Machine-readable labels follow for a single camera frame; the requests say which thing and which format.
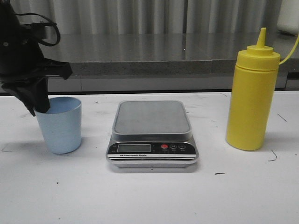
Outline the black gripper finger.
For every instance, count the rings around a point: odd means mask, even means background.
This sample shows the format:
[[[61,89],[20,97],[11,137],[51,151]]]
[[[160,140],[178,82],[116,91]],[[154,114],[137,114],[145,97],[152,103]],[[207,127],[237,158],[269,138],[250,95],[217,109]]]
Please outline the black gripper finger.
[[[2,89],[12,96],[18,98],[25,105],[32,116],[36,115],[34,110],[36,106],[36,99],[26,86],[2,85]]]
[[[40,113],[46,113],[50,109],[48,98],[48,79],[38,79],[33,85],[34,109]]]

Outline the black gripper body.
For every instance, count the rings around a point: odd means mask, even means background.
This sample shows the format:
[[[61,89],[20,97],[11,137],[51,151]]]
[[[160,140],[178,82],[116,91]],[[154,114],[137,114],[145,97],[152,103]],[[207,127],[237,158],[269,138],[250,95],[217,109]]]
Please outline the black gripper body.
[[[41,83],[44,83],[41,87],[42,92],[46,92],[46,78],[61,77],[66,80],[71,74],[72,69],[68,62],[48,58],[41,60],[0,59],[0,83],[2,89],[7,93],[21,93],[22,88],[31,92],[36,90]]]

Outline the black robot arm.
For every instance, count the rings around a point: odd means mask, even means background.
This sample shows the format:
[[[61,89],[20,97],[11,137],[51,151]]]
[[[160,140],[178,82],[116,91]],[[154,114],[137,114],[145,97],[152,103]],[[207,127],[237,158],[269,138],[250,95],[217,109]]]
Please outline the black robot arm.
[[[20,24],[18,16],[10,1],[0,2],[0,83],[35,116],[50,109],[48,78],[66,80],[72,69],[68,62],[45,58],[40,48],[59,44],[55,22],[44,17],[45,22]]]

